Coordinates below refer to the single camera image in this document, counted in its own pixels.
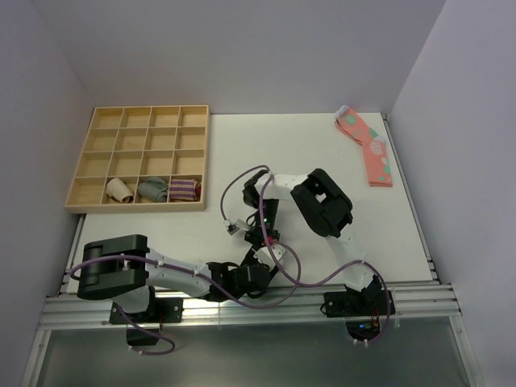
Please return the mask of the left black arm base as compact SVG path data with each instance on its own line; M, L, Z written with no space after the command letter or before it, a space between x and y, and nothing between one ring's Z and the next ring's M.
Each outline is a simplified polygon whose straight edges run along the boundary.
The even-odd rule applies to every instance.
M143 324L157 324L157 328L147 328L152 335L143 333L141 330L134 328L127 322L120 314L115 303L112 304L109 324L115 326L126 325L126 341L132 347L152 347L158 344L159 339L156 337L163 331L165 323L180 323L183 312L182 298L156 298L150 303L147 311L129 314L127 317L139 325L141 328Z

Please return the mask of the purple striped sock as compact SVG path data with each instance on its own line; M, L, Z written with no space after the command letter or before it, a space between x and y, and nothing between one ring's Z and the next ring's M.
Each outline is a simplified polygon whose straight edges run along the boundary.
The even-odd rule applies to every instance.
M201 183L196 179L172 179L169 184L171 202L197 202L202 191Z

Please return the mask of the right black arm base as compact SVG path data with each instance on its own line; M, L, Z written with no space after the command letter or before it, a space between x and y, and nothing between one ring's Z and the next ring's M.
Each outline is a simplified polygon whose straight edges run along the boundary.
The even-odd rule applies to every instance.
M369 321L396 313L393 296L388 291L380 291L371 297L355 290L325 292L319 307L328 318L345 318L351 321Z

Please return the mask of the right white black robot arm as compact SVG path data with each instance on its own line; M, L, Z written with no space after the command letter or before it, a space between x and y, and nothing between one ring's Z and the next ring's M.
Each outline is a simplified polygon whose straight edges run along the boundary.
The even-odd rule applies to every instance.
M389 291L382 275L365 258L355 241L351 199L322 169L305 175L273 174L263 168L243 185L243 202L256 210L255 226L269 257L278 270L297 287L316 288L328 283L339 274L344 275L347 303L357 314L367 314L378 299L390 303ZM273 248L280 246L297 253L281 243L275 234L277 209L281 202L292 202L306 225L330 247L339 267L327 277L306 283L292 277Z

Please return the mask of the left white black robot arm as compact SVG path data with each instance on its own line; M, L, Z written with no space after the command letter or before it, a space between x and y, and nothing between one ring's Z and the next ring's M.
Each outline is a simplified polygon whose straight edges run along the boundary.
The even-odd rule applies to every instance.
M111 300L137 321L147 322L157 312L157 288L208 302L263 296L278 272L266 263L267 257L263 248L252 247L239 264L195 265L150 248L144 235L126 235L86 244L82 262L70 276L78 281L80 299Z

